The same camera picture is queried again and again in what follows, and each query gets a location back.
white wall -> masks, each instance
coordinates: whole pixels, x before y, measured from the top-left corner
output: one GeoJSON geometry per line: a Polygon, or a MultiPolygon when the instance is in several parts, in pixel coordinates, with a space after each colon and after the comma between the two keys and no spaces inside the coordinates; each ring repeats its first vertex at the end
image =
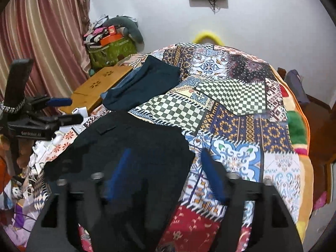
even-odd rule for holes
{"type": "Polygon", "coordinates": [[[213,14],[206,0],[91,0],[90,19],[101,14],[136,17],[143,52],[192,42],[211,30],[225,43],[297,69],[307,94],[330,103],[336,85],[336,27],[319,0],[227,0],[213,14]]]}

finger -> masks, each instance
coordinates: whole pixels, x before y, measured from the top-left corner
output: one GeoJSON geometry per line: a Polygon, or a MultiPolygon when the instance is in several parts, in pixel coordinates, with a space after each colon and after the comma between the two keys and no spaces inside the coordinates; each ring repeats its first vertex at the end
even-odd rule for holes
{"type": "Polygon", "coordinates": [[[20,154],[22,155],[30,155],[31,148],[33,147],[34,140],[31,139],[19,139],[19,149],[20,154]]]}
{"type": "Polygon", "coordinates": [[[1,142],[1,147],[3,148],[3,150],[10,149],[9,141],[5,136],[3,135],[0,136],[0,142],[1,142]]]}
{"type": "Polygon", "coordinates": [[[21,155],[17,160],[16,163],[19,166],[20,169],[25,168],[26,166],[28,166],[29,163],[29,159],[30,159],[30,154],[28,155],[21,155]]]}

striped curtain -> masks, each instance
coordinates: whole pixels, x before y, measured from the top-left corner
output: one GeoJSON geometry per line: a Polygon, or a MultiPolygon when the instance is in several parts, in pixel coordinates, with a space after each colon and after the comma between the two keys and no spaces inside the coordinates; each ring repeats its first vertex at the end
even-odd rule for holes
{"type": "Polygon", "coordinates": [[[35,61],[28,96],[68,97],[85,82],[88,12],[89,0],[10,0],[0,15],[0,99],[14,59],[35,61]]]}

multicolored blanket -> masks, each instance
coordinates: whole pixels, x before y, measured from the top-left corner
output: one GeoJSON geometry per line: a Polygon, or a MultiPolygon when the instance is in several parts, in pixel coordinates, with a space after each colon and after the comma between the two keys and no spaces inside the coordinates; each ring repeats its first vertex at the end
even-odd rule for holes
{"type": "MultiPolygon", "coordinates": [[[[181,83],[130,113],[153,124],[180,126],[196,154],[157,251],[207,252],[214,240],[225,207],[214,199],[203,172],[200,153],[204,147],[228,171],[239,173],[243,179],[271,179],[303,239],[312,210],[309,125],[274,69],[255,56],[222,46],[180,43],[151,55],[180,67],[181,83]]],[[[147,56],[137,54],[120,65],[138,67],[147,56]]],[[[100,108],[99,116],[105,113],[100,108]]],[[[83,127],[99,116],[90,118],[83,127]]],[[[55,159],[78,133],[71,130],[66,134],[46,161],[55,159]]],[[[45,189],[40,190],[35,190],[37,207],[43,207],[48,197],[45,189]]],[[[247,246],[253,209],[254,202],[246,202],[237,251],[247,246]]],[[[82,239],[89,240],[87,233],[82,239]]],[[[85,246],[89,247],[86,251],[92,250],[87,243],[85,246]]]]}

patchwork blanket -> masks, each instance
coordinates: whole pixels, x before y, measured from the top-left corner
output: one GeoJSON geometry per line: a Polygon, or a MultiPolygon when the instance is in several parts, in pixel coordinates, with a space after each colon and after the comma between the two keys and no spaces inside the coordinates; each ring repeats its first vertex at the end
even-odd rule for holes
{"type": "MultiPolygon", "coordinates": [[[[120,65],[139,67],[148,54],[137,54],[120,65]]],[[[245,180],[271,179],[286,203],[303,239],[312,209],[313,170],[308,158],[309,125],[288,86],[265,61],[223,46],[180,43],[151,53],[181,68],[181,83],[164,95],[132,109],[137,118],[179,126],[196,156],[170,225],[157,251],[207,252],[225,207],[214,199],[202,169],[202,148],[227,171],[245,180]]],[[[90,118],[84,128],[108,113],[90,118]]],[[[71,130],[46,161],[55,159],[81,130],[71,130]]],[[[41,179],[36,207],[48,197],[41,179]]],[[[245,204],[240,243],[248,243],[254,202],[245,204]]],[[[84,229],[82,239],[89,240],[84,229]]]]}

